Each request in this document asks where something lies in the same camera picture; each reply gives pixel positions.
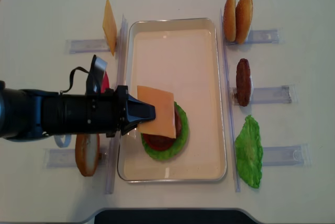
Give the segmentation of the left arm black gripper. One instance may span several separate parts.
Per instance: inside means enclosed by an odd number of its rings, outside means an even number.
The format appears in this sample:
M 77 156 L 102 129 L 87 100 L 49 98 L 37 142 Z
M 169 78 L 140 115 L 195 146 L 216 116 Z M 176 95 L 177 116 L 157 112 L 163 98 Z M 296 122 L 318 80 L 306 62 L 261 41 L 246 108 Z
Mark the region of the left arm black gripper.
M 129 95 L 126 85 L 118 85 L 115 90 L 107 88 L 104 95 L 111 102 L 112 123 L 106 133 L 108 138 L 115 137 L 117 131 L 124 136 L 138 124 L 155 120 L 155 107 Z

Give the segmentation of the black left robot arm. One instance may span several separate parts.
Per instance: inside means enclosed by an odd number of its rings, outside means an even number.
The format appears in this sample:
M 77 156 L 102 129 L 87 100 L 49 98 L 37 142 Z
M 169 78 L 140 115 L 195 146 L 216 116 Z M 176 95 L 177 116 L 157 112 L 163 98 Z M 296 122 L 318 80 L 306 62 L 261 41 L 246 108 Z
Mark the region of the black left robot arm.
M 33 141 L 54 135 L 105 133 L 113 137 L 155 120 L 155 107 L 141 102 L 120 85 L 101 92 L 99 86 L 85 95 L 10 89 L 1 81 L 1 137 Z

